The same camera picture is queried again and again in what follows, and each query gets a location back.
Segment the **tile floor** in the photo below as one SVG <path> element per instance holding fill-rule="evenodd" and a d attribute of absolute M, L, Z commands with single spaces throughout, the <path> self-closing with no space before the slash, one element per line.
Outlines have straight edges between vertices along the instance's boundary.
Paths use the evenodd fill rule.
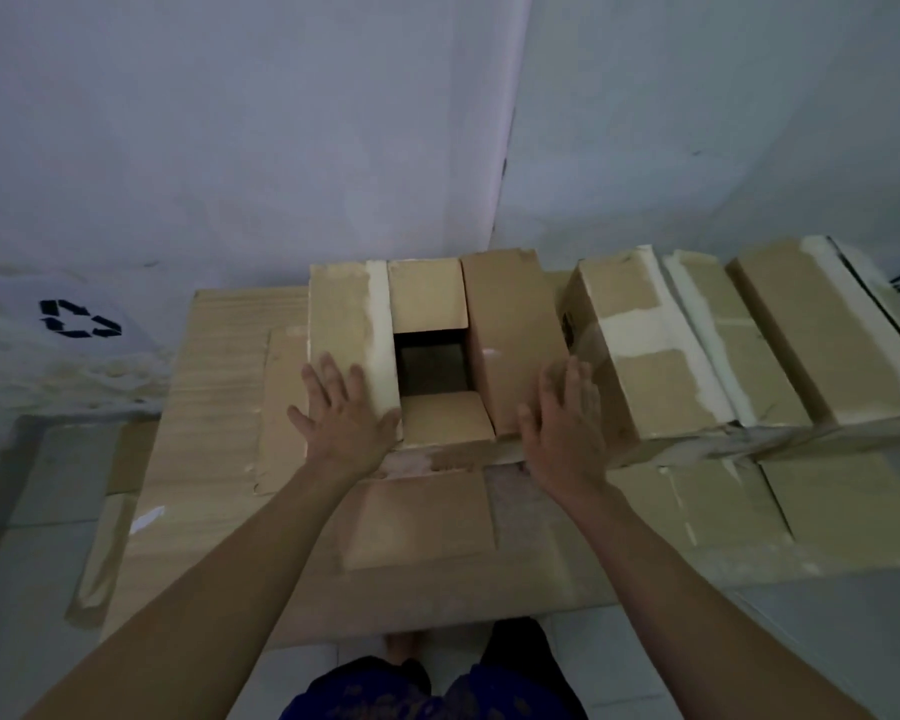
<path fill-rule="evenodd" d="M 117 426 L 56 426 L 42 440 L 0 544 L 0 720 L 19 717 L 97 642 L 63 620 L 93 537 Z M 900 452 L 894 458 L 900 465 Z M 900 571 L 734 592 L 745 611 L 879 717 L 900 718 Z M 619 607 L 542 617 L 595 720 L 680 717 Z M 444 691 L 480 656 L 489 626 L 435 631 L 423 662 Z M 276 718 L 313 678 L 379 654 L 379 637 L 261 656 L 230 717 Z"/>

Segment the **person's left arm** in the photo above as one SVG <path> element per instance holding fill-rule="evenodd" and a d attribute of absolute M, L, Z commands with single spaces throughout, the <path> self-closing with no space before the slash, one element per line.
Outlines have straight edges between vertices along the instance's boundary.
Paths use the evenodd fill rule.
<path fill-rule="evenodd" d="M 329 355 L 324 389 L 303 369 L 313 418 L 290 407 L 307 460 L 249 520 L 130 618 L 26 714 L 226 718 L 340 501 L 396 443 L 399 410 L 377 419 L 363 372 Z"/>

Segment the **white wall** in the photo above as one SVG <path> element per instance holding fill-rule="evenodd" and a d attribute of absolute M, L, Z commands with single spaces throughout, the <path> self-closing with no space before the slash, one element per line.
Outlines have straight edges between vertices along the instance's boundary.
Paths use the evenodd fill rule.
<path fill-rule="evenodd" d="M 158 348 L 0 310 L 0 403 L 156 408 L 199 287 L 490 239 L 530 0 L 0 0 L 0 274 L 95 284 Z"/>
<path fill-rule="evenodd" d="M 494 247 L 820 233 L 900 269 L 900 0 L 533 0 Z"/>

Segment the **bare foot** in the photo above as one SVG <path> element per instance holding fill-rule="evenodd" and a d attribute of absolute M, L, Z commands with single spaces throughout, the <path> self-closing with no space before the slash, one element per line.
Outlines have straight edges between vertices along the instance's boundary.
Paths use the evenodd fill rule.
<path fill-rule="evenodd" d="M 391 665 L 403 665 L 407 660 L 416 660 L 423 644 L 423 631 L 403 631 L 384 636 L 386 661 Z"/>

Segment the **person's right hand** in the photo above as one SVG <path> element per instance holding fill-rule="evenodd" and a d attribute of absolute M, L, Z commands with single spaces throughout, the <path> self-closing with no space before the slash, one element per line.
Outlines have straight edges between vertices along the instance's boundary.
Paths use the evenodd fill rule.
<path fill-rule="evenodd" d="M 553 378 L 541 368 L 540 423 L 528 405 L 517 408 L 530 474 L 564 508 L 592 499 L 607 487 L 600 391 L 591 377 L 590 364 L 571 356 L 561 403 Z"/>

